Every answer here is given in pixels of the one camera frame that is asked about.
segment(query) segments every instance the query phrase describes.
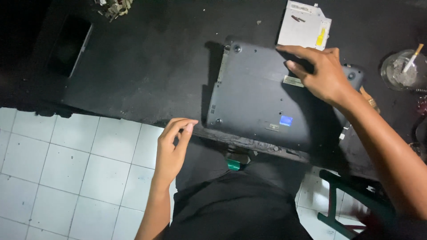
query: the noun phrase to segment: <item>black shirt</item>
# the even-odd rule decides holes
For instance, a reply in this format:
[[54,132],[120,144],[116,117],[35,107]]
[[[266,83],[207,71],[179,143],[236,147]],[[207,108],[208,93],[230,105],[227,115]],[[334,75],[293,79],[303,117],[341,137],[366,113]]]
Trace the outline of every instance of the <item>black shirt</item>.
[[[230,172],[174,195],[173,221],[165,239],[312,239],[299,222],[294,198],[262,179]],[[406,227],[395,225],[392,231],[410,228],[420,233],[410,236],[404,230],[406,237],[399,239],[418,239],[420,231],[427,236],[425,221],[411,222],[416,226],[405,222]],[[389,234],[366,230],[356,239],[391,239]]]

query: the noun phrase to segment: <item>fingernail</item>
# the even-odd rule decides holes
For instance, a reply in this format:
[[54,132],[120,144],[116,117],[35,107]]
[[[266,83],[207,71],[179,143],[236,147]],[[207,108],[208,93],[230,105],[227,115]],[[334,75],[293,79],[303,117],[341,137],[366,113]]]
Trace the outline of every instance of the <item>fingernail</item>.
[[185,127],[185,130],[187,132],[193,132],[193,127],[194,125],[192,123],[187,124],[187,126]]
[[286,61],[286,66],[288,66],[288,68],[294,68],[295,67],[295,63],[291,60]]

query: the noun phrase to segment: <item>white tile floor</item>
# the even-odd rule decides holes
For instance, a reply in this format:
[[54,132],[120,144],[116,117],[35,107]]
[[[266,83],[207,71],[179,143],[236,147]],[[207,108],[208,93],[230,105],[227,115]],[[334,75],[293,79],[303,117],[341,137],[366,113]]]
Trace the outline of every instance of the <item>white tile floor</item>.
[[[40,117],[0,108],[0,240],[132,240],[144,215],[162,128],[73,114]],[[341,240],[317,220],[328,209],[319,168],[295,199],[313,239]],[[171,209],[175,183],[171,185]],[[343,192],[337,219],[366,211]]]

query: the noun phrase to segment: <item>black table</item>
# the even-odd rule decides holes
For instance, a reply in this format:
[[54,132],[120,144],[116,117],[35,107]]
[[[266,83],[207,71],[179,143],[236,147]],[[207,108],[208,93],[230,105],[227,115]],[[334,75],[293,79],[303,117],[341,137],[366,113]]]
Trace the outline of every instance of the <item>black table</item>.
[[[418,118],[416,96],[385,87],[379,75],[391,52],[416,48],[426,34],[426,10],[379,0],[301,0],[318,3],[332,19],[327,47],[340,48],[342,63],[365,68],[364,87],[382,117],[407,142]],[[173,117],[203,122],[228,35],[273,47],[286,1],[141,1],[128,15],[109,23],[91,0],[53,0],[38,37],[22,89],[33,96],[109,117],[165,126]],[[44,65],[66,14],[80,15],[94,29],[70,79],[48,73]],[[339,172],[375,179],[360,140],[350,129],[336,153],[309,156],[283,146],[212,131],[198,124],[199,136]]]

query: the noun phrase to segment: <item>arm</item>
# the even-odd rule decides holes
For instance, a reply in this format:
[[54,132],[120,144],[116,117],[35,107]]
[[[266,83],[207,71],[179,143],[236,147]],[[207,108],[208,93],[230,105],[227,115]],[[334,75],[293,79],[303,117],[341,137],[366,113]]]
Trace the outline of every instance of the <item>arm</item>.
[[288,68],[316,97],[339,109],[353,125],[396,210],[427,220],[427,166],[385,120],[355,91],[344,75],[337,48],[319,51],[279,46],[310,61],[309,74],[291,61]]
[[[164,231],[169,227],[169,186],[181,170],[193,126],[197,123],[197,120],[173,118],[158,138],[156,168],[135,240],[162,239]],[[173,144],[175,137],[179,139],[177,146]]]

